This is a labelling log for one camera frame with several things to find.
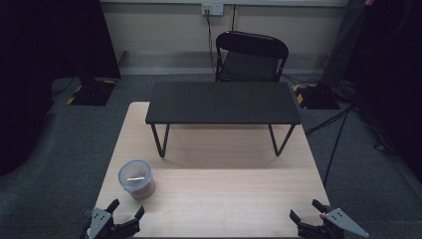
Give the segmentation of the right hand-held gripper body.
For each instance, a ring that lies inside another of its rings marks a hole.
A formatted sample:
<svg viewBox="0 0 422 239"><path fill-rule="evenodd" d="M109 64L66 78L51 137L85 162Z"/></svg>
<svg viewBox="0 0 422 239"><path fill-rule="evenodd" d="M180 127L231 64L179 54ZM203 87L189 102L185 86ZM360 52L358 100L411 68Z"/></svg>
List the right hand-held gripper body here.
<svg viewBox="0 0 422 239"><path fill-rule="evenodd" d="M315 226L301 220L297 225L298 236L304 239L344 239L344 232L347 231L363 238L369 237L369 233L340 208L332 209L321 221L322 225Z"/></svg>

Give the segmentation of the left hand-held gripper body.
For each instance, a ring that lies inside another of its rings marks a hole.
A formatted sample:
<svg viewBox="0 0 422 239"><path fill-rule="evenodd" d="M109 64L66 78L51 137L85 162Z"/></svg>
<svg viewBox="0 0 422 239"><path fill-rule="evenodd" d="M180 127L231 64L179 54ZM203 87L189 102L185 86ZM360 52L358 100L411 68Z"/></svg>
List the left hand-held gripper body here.
<svg viewBox="0 0 422 239"><path fill-rule="evenodd" d="M139 221L134 217L124 223L115 224L113 213L95 208L91 220L83 228L80 239L130 239L139 231Z"/></svg>

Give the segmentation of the clear round container blue-rimmed lid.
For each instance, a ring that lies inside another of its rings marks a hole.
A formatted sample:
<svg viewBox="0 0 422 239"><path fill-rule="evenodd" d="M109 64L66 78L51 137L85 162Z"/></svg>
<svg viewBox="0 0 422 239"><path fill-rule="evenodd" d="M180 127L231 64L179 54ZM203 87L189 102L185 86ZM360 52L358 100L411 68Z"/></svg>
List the clear round container blue-rimmed lid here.
<svg viewBox="0 0 422 239"><path fill-rule="evenodd" d="M150 197L155 190L155 183L150 165L141 159L127 162L118 173L121 187L135 200Z"/></svg>

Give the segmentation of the black riser shelf metal legs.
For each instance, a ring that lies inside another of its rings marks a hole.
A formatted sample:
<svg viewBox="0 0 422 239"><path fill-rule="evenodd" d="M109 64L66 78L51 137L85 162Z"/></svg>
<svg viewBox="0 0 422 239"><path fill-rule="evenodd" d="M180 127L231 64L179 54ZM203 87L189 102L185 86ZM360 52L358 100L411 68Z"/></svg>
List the black riser shelf metal legs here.
<svg viewBox="0 0 422 239"><path fill-rule="evenodd" d="M145 123L163 157L167 138L158 136L159 124L287 124L292 133L302 121L285 83L159 82L153 86Z"/></svg>

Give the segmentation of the black folding chair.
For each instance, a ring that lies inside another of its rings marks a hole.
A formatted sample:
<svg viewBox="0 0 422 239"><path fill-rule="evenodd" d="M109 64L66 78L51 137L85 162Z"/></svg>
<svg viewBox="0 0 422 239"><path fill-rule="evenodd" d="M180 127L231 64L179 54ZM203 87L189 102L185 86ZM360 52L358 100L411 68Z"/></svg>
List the black folding chair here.
<svg viewBox="0 0 422 239"><path fill-rule="evenodd" d="M289 56L284 42L261 34L227 31L215 44L216 82L278 82Z"/></svg>

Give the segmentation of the black base plate striped tape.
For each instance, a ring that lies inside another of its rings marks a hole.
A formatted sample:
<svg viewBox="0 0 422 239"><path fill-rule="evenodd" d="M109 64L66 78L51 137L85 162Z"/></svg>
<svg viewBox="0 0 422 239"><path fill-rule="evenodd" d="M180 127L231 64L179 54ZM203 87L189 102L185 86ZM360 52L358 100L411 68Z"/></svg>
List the black base plate striped tape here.
<svg viewBox="0 0 422 239"><path fill-rule="evenodd" d="M67 104L72 106L104 107L116 86L117 81L114 80L96 81L93 86L88 87L79 85L68 99Z"/></svg>
<svg viewBox="0 0 422 239"><path fill-rule="evenodd" d="M293 85L299 106L305 110L338 110L330 87L323 84Z"/></svg>

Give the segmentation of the white wall socket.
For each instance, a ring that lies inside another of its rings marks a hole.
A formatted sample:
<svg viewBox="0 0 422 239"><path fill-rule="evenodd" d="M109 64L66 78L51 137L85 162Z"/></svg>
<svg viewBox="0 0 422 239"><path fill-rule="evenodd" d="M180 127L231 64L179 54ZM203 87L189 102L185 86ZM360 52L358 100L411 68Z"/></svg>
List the white wall socket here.
<svg viewBox="0 0 422 239"><path fill-rule="evenodd" d="M203 16L222 16L224 5L222 3L202 3L201 14Z"/></svg>

